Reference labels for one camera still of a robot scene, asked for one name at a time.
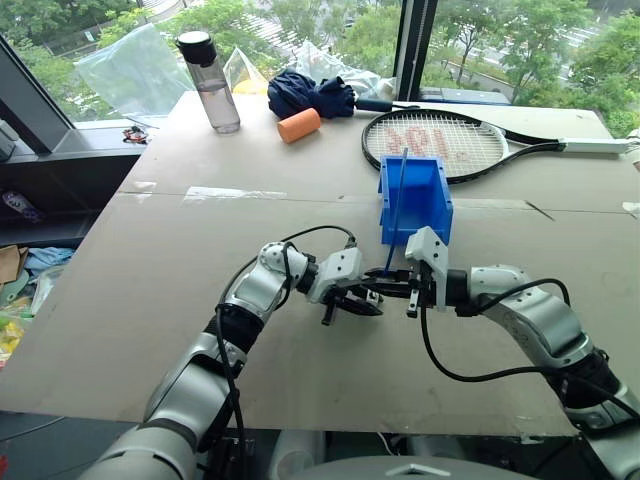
water bottle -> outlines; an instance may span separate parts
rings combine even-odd
[[[237,131],[240,117],[211,36],[206,32],[186,32],[176,44],[187,62],[211,126],[218,133]]]

orange foam cylinder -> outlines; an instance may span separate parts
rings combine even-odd
[[[315,132],[322,125],[320,115],[313,108],[307,108],[300,113],[278,122],[278,133],[284,143],[296,140]]]

umbrella handle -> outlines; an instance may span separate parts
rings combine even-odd
[[[393,103],[384,100],[371,100],[368,98],[359,98],[356,100],[356,108],[358,110],[369,110],[371,112],[390,112]]]
[[[419,105],[398,105],[393,102],[386,102],[384,100],[372,100],[370,98],[359,98],[356,100],[356,108],[358,110],[369,110],[371,112],[390,112],[393,108],[404,108],[411,110],[414,108],[420,108]]]

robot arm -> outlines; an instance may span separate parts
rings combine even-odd
[[[222,435],[232,413],[217,322],[222,324],[229,366],[237,376],[262,328],[293,288],[309,301],[327,305],[326,324],[336,307],[361,315],[381,314],[378,294],[408,298],[411,317],[417,316],[419,305],[455,307],[460,316],[487,316],[513,336],[534,365],[570,374],[545,377],[612,476],[639,475],[639,423],[629,422],[628,411],[584,382],[636,412],[640,402],[611,372],[608,357],[595,348],[567,303],[537,286],[501,298],[510,289],[529,284],[529,277],[504,265],[473,268],[470,273],[450,270],[447,247],[429,228],[410,238],[406,257],[420,263],[419,272],[373,269],[363,277],[362,253],[355,247],[316,264],[315,258],[290,244],[265,245],[253,270],[232,285],[218,305],[217,318],[158,386],[144,422],[120,437],[81,478],[192,478],[195,453],[207,450]]]
[[[426,298],[420,301],[440,309],[455,307],[459,316],[481,313],[501,325],[535,366],[558,373],[542,372],[569,420],[582,431],[611,475],[616,479],[640,476],[638,418],[630,421],[629,411],[592,385],[626,404],[636,417],[640,401],[610,370],[607,354],[594,346],[570,305],[537,286],[524,288],[537,282],[531,282],[517,267],[478,267],[469,274],[448,270],[447,247],[430,229],[419,230],[409,239],[405,255],[423,262],[424,272],[430,277],[421,279],[428,288]],[[512,289],[519,291],[494,301]],[[411,307],[415,302],[409,301]]]
[[[265,245],[253,270],[231,286],[216,308],[217,316],[156,388],[143,423],[121,436],[81,478],[193,478],[196,452],[208,450],[223,434],[232,414],[217,323],[222,323],[229,366],[237,377],[262,328],[293,288],[313,303],[380,314],[361,298],[343,303],[349,289],[336,284],[358,282],[361,277],[362,253],[355,247],[316,264],[315,258],[290,243]]]

tennis racket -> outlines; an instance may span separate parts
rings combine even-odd
[[[510,152],[507,140],[527,145]],[[449,184],[486,175],[518,157],[535,152],[625,153],[638,140],[537,138],[501,129],[481,120],[443,110],[396,110],[375,118],[362,132],[362,152],[380,170],[382,155],[437,156]]]

